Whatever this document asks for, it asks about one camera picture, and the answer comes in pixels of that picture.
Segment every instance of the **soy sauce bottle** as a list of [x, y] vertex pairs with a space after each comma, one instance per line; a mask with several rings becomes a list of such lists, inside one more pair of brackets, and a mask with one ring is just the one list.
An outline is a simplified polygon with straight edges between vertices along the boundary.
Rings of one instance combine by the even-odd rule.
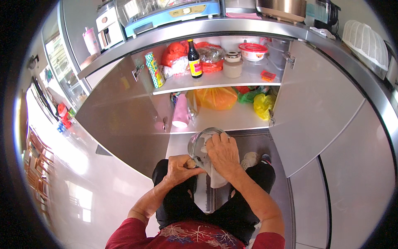
[[202, 66], [200, 64], [199, 53], [193, 45], [193, 39], [187, 40], [189, 44], [188, 61], [189, 68], [191, 69], [192, 78], [202, 77]]

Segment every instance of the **red shirt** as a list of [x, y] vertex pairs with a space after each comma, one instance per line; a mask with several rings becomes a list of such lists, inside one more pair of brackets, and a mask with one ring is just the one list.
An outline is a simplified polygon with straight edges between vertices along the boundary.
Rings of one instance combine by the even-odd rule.
[[[127, 218], [111, 235], [105, 249], [243, 249], [244, 244], [230, 233], [206, 223], [177, 222], [163, 228], [158, 235], [147, 238], [145, 225], [136, 218]], [[283, 249], [285, 239], [277, 233], [259, 233], [253, 249]]]

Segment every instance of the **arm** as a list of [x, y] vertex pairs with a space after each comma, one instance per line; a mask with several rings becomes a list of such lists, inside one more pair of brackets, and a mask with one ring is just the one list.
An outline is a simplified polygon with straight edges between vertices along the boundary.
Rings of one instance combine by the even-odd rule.
[[148, 225], [149, 218], [160, 207], [166, 194], [178, 184], [184, 182], [189, 177], [205, 173], [201, 168], [187, 169], [184, 164], [191, 157], [189, 155], [179, 155], [169, 157], [167, 175], [153, 189], [144, 194], [130, 209], [127, 218], [137, 218], [141, 220], [145, 226]]
[[206, 148], [215, 169], [242, 194], [261, 221], [260, 233], [274, 232], [284, 236], [281, 210], [271, 196], [240, 166], [235, 139], [228, 139], [224, 133], [221, 136], [216, 134], [207, 141]]

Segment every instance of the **red lid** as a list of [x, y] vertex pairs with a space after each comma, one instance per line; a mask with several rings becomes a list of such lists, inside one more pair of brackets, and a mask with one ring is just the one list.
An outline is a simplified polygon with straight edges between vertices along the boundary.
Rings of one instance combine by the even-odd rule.
[[238, 46], [241, 50], [255, 53], [266, 53], [268, 48], [256, 43], [241, 43]]

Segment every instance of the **blue appliance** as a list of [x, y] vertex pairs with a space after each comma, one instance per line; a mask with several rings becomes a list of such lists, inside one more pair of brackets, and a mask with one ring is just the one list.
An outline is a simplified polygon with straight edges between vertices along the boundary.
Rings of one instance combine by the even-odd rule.
[[220, 14], [219, 0], [116, 0], [127, 37], [171, 22]]

